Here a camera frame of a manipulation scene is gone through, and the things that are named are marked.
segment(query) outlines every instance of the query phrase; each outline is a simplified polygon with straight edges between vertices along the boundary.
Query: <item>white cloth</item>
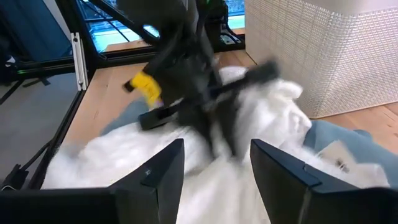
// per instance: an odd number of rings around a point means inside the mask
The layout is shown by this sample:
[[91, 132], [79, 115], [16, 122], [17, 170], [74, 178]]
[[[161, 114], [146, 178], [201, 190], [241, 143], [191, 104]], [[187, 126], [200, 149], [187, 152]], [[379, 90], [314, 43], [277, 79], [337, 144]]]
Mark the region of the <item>white cloth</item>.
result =
[[[220, 73], [226, 83], [245, 71], [242, 67], [227, 67]], [[251, 139], [262, 139], [331, 175], [349, 179], [349, 174], [342, 174], [301, 147], [311, 127], [310, 120], [294, 103], [301, 91], [295, 83], [277, 80], [240, 93], [242, 107], [235, 130], [238, 151], [245, 155], [241, 165], [228, 159], [227, 145], [217, 125], [212, 134], [220, 156], [210, 162], [203, 138], [190, 128], [168, 124], [141, 132], [137, 124], [129, 124], [90, 141], [83, 149], [61, 146], [42, 188], [107, 187], [174, 139], [184, 138], [185, 173], [201, 172], [185, 176], [177, 223], [269, 223], [249, 160]]]

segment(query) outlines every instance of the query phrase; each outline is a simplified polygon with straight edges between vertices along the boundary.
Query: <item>white woven basket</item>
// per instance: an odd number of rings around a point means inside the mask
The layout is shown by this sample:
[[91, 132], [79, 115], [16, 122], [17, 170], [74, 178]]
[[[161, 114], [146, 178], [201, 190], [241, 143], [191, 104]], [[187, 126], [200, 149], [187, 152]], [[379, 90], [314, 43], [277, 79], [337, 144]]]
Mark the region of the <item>white woven basket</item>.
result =
[[304, 87], [310, 118], [398, 101], [398, 0], [245, 0], [246, 51]]

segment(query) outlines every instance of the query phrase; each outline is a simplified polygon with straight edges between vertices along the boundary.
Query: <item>blue cloth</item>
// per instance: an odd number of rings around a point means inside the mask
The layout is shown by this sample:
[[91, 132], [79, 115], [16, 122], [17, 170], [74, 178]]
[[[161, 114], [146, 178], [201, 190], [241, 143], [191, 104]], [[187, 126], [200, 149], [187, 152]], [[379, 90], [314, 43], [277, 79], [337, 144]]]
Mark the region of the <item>blue cloth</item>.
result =
[[101, 136], [108, 134], [116, 128], [123, 127], [127, 124], [138, 122], [138, 116], [149, 111], [149, 107], [145, 102], [145, 98], [134, 100], [127, 106], [127, 108], [120, 114], [118, 118], [110, 122], [101, 133]]
[[342, 141], [358, 163], [380, 164], [391, 187], [398, 187], [398, 156], [375, 143], [364, 130], [350, 131], [327, 121], [312, 121], [304, 146], [320, 152], [333, 141]]

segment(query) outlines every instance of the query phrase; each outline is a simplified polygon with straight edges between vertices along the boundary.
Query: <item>white label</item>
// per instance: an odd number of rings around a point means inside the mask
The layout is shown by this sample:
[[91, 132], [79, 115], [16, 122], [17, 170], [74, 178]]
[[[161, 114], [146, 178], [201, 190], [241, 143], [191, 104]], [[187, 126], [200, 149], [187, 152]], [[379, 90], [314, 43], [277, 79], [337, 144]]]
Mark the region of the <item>white label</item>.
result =
[[318, 157], [331, 162], [344, 172], [356, 168], [354, 156], [341, 141], [334, 141], [317, 154]]

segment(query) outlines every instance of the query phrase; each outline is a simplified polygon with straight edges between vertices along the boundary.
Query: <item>wicker texture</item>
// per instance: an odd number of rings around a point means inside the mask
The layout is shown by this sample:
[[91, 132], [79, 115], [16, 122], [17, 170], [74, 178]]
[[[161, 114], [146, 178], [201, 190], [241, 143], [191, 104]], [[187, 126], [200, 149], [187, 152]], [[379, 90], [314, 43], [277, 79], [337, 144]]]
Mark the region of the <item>wicker texture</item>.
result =
[[300, 0], [246, 0], [246, 51], [304, 87], [310, 118], [398, 101], [397, 7], [342, 14]]

